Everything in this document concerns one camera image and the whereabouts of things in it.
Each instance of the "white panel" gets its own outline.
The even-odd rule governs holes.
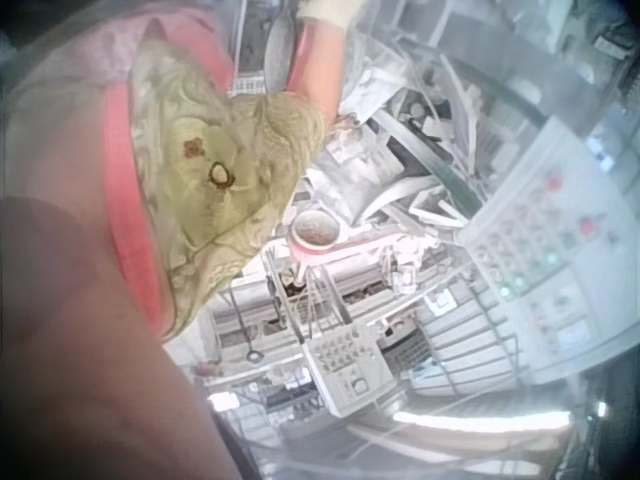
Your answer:
[[[637,188],[625,203],[583,140],[551,118],[458,232],[509,310],[537,383],[583,371],[640,342]]]

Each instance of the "person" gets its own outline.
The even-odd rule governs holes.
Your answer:
[[[233,479],[162,349],[255,255],[334,122],[363,0],[310,0],[288,92],[228,99],[178,6],[54,50],[3,101],[3,478]]]

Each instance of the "metal rod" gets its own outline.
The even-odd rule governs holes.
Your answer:
[[[442,369],[442,373],[444,373],[444,376],[446,377],[447,381],[449,382],[449,385],[451,385],[451,390],[453,390],[453,393],[455,394],[456,397],[460,396],[460,391],[456,388],[455,383],[453,382],[453,379],[451,378],[451,375],[449,375],[449,372],[447,371],[447,368],[444,365],[444,362],[442,361],[442,358],[440,357],[440,353],[436,350],[435,346],[433,345],[433,341],[431,341],[431,337],[429,336],[429,332],[427,332],[427,329],[424,328],[424,325],[422,325],[421,322],[418,322],[418,327],[422,330],[422,333],[424,334],[424,338],[427,341],[427,343],[429,344],[429,350],[431,350],[431,356],[436,360],[436,362],[438,362],[438,365],[440,365],[440,368]]]
[[[282,304],[284,305],[284,310],[287,313],[287,318],[289,319],[289,323],[291,324],[291,328],[295,333],[296,337],[298,337],[298,342],[302,345],[304,343],[304,336],[300,331],[300,326],[298,325],[298,317],[295,312],[291,310],[291,305],[289,304],[289,299],[287,297],[286,292],[284,291],[284,287],[282,286],[282,282],[280,281],[280,276],[278,275],[278,270],[276,269],[275,260],[273,258],[273,251],[268,250],[264,253],[264,259],[267,270],[269,274],[274,279],[273,283],[276,287],[276,292],[280,297]]]
[[[467,280],[462,275],[460,275],[459,278],[462,281],[462,283],[467,287],[467,290],[469,291],[469,293],[471,294],[473,299],[478,304],[478,309],[480,309],[480,311],[482,312],[482,316],[487,321],[487,324],[489,325],[489,327],[491,328],[491,331],[495,335],[496,340],[498,341],[498,343],[500,344],[500,347],[502,348],[502,351],[507,356],[507,360],[509,360],[509,365],[511,365],[511,369],[513,370],[514,373],[517,374],[518,373],[518,367],[515,364],[514,359],[511,358],[511,355],[509,354],[509,349],[507,348],[505,343],[502,341],[502,335],[500,335],[500,332],[498,331],[498,328],[493,323],[493,320],[491,319],[491,315],[489,314],[489,311],[484,307],[484,305],[480,301],[480,297],[476,294],[475,290],[473,288],[471,288],[471,285],[469,284],[469,282],[467,282]]]
[[[324,265],[321,265],[318,268],[318,271],[320,273],[320,276],[322,277],[322,280],[327,286],[327,290],[329,291],[329,301],[331,303],[331,309],[339,319],[342,319],[342,323],[344,323],[345,325],[352,324],[353,318],[351,318],[351,314],[349,313],[349,310],[347,310],[347,307],[344,304],[344,300],[342,300],[342,295],[340,295],[338,287],[336,287],[333,278]]]

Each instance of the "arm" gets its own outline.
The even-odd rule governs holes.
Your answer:
[[[346,30],[364,0],[311,0],[298,11],[304,29],[289,81],[289,91],[307,98],[335,121],[346,48]]]
[[[307,22],[289,80],[289,91],[319,107],[333,125],[342,95],[346,38],[339,27]]]

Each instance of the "cable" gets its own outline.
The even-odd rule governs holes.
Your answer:
[[[231,296],[231,301],[233,302],[233,308],[236,310],[236,314],[238,315],[238,322],[240,323],[240,327],[242,328],[242,334],[244,335],[244,339],[246,340],[247,345],[249,345],[249,351],[247,352],[247,356],[245,358],[249,363],[258,364],[262,360],[264,360],[264,353],[253,349],[251,336],[249,335],[247,327],[244,324],[244,319],[242,318],[242,313],[240,313],[240,309],[238,308],[236,297],[233,294],[233,287],[231,286],[231,284],[229,284],[229,295]]]

